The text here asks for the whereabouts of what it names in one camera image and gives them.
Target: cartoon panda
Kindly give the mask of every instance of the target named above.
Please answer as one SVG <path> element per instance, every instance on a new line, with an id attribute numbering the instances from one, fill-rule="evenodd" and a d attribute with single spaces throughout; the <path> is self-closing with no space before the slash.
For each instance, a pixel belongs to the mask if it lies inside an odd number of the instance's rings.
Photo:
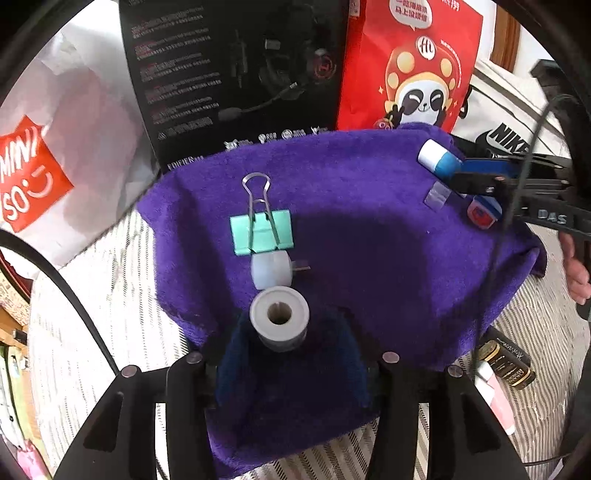
<path id="1" fill-rule="evenodd" d="M 381 121 L 389 121 L 394 128 L 409 122 L 440 127 L 452 104 L 450 96 L 458 75 L 455 59 L 429 37 L 396 48 L 386 67 L 388 100 L 384 102 L 386 117 Z"/>

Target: human hand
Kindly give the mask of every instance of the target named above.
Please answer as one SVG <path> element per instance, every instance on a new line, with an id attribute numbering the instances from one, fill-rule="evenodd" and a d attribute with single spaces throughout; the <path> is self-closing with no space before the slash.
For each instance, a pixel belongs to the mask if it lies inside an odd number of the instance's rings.
<path id="1" fill-rule="evenodd" d="M 584 265 L 574 256 L 574 239 L 564 232 L 558 233 L 558 240 L 564 255 L 563 267 L 566 274 L 566 286 L 570 297 L 579 305 L 584 305 L 591 298 L 591 284 L 589 284 L 589 272 Z"/>

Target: binder clip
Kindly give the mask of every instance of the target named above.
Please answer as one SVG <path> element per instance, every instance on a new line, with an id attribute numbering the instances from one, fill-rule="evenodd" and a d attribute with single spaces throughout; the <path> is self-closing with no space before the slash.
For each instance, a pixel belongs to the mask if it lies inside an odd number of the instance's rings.
<path id="1" fill-rule="evenodd" d="M 267 180 L 263 188 L 262 199 L 254 198 L 248 188 L 248 181 L 254 177 L 263 177 Z M 248 192 L 248 215 L 230 217 L 234 253 L 236 255 L 250 255 L 293 248 L 290 211 L 271 211 L 271 204 L 267 196 L 271 187 L 271 179 L 268 175 L 259 172 L 250 173 L 242 179 L 242 186 Z M 264 204 L 265 211 L 255 213 L 255 203 Z"/>

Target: striped fabric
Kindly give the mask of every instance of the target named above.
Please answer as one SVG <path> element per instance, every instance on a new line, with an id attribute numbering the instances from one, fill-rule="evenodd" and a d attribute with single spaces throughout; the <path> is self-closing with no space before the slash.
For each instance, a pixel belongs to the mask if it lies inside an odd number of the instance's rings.
<path id="1" fill-rule="evenodd" d="M 589 328 L 564 288 L 556 234 L 536 228 L 548 249 L 545 278 L 528 278 L 497 320 L 497 327 L 532 357 L 538 380 L 524 391 L 506 388 L 518 420 L 512 440 L 524 462 L 557 452 L 565 412 L 580 377 Z M 153 232 L 131 211 L 62 269 L 118 365 L 142 370 L 171 365 L 187 352 L 178 327 L 155 299 Z M 29 333 L 37 420 L 53 472 L 76 432 L 112 381 L 112 373 L 63 295 L 45 277 L 34 284 Z M 467 359 L 459 359 L 467 367 Z M 243 480 L 363 480 L 378 421 L 322 446 L 277 460 Z M 420 406 L 415 479 L 428 458 L 428 406 Z M 157 458 L 168 474 L 164 406 L 157 406 Z M 553 464 L 529 468 L 545 480 Z"/>

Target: black box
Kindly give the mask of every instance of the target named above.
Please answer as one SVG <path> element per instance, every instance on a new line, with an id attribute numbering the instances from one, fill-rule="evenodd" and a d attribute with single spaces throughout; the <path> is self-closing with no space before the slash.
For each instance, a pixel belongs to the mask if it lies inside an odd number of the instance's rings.
<path id="1" fill-rule="evenodd" d="M 348 0 L 120 0 L 129 73 L 167 171 L 334 129 Z"/>

